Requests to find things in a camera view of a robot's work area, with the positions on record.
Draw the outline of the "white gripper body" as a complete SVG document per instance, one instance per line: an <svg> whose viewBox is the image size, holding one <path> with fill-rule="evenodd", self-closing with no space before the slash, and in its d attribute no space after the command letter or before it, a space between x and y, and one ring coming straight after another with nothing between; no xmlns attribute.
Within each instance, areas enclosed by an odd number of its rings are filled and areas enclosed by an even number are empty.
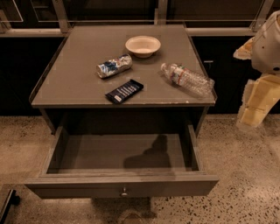
<svg viewBox="0 0 280 224"><path fill-rule="evenodd" d="M273 12L254 36L252 67L263 74L280 74L280 10Z"/></svg>

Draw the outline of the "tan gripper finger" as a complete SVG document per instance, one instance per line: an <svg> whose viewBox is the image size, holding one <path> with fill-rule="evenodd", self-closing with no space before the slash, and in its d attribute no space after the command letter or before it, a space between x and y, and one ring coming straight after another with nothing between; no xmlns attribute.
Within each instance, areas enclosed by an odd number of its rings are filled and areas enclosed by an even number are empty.
<svg viewBox="0 0 280 224"><path fill-rule="evenodd" d="M280 75L263 73L257 80L248 80L245 85L242 105L236 125L240 129L258 127L280 100Z"/></svg>
<svg viewBox="0 0 280 224"><path fill-rule="evenodd" d="M250 38L234 52L234 57L238 60L250 60L254 38Z"/></svg>

